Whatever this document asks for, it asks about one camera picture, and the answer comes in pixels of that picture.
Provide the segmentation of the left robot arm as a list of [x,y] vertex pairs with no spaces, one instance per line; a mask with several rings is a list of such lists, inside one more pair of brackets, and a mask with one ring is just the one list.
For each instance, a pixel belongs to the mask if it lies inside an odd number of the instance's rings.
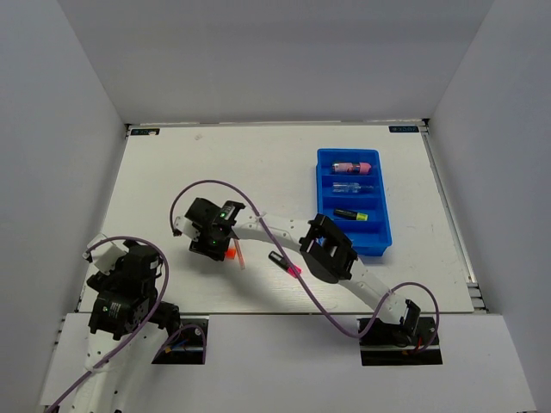
[[169,263],[139,237],[106,237],[84,259],[96,267],[86,284],[96,292],[82,375],[46,411],[128,412],[162,342],[182,333],[179,308],[165,302]]

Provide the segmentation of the clear spray bottle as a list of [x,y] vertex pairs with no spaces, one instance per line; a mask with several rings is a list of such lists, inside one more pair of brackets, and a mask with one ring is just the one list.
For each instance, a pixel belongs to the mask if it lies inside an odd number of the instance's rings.
[[374,186],[358,182],[334,182],[331,187],[334,194],[368,194],[372,193],[374,189]]

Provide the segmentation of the yellow highlighter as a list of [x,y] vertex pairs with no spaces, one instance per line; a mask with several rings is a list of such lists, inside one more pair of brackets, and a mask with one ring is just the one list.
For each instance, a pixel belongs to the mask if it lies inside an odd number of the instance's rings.
[[367,221],[368,215],[366,213],[360,213],[351,210],[344,210],[335,208],[333,214],[340,219],[355,220],[355,221]]

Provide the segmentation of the pink highlighter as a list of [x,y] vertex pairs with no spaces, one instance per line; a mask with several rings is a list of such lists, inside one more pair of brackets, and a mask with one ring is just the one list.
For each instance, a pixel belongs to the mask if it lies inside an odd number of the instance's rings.
[[282,269],[293,278],[295,278],[297,274],[301,274],[301,268],[296,265],[291,265],[288,260],[286,260],[282,255],[273,250],[270,251],[270,253],[268,254],[268,258],[278,268]]

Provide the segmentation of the pink patterned tube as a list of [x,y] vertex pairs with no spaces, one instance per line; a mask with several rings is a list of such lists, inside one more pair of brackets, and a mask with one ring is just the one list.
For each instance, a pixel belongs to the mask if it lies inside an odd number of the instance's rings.
[[331,165],[331,173],[336,175],[368,175],[372,166],[370,163],[335,162]]

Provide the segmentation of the orange refill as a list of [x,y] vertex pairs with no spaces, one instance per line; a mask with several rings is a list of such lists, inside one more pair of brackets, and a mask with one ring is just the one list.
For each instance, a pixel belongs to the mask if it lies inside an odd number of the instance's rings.
[[240,247],[239,240],[236,238],[236,239],[233,240],[233,242],[234,242],[234,246],[235,246],[235,249],[236,249],[236,254],[237,254],[239,266],[240,266],[241,270],[245,270],[246,269],[245,258],[244,258],[242,249]]

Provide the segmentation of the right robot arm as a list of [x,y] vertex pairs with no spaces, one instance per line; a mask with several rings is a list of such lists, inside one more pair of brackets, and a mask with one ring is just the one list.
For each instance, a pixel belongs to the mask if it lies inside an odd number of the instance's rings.
[[217,206],[197,198],[175,218],[174,232],[191,239],[189,250],[222,261],[231,240],[273,243],[299,253],[311,275],[344,287],[372,310],[395,341],[410,344],[420,331],[420,308],[371,274],[337,224],[323,214],[305,221],[260,213],[241,202]]

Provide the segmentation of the orange highlighter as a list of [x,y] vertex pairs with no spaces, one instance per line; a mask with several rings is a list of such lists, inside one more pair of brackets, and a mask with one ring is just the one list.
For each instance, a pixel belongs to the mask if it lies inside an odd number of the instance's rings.
[[225,253],[225,258],[234,260],[237,256],[237,250],[235,248],[229,248]]

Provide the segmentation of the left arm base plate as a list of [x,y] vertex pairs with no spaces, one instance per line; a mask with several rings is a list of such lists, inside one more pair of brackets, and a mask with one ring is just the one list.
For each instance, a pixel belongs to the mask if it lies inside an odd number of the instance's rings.
[[180,317],[176,328],[162,343],[152,363],[158,365],[204,365],[209,321],[210,318],[207,315]]

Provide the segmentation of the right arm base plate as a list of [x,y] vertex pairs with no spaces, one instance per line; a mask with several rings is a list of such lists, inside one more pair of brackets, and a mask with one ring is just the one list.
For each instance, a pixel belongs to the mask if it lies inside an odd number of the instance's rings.
[[359,340],[363,367],[403,367],[442,365],[443,358],[436,336],[430,346],[424,345],[436,331],[433,317],[421,317],[413,338],[395,330],[393,325],[384,324],[379,318],[369,332]]

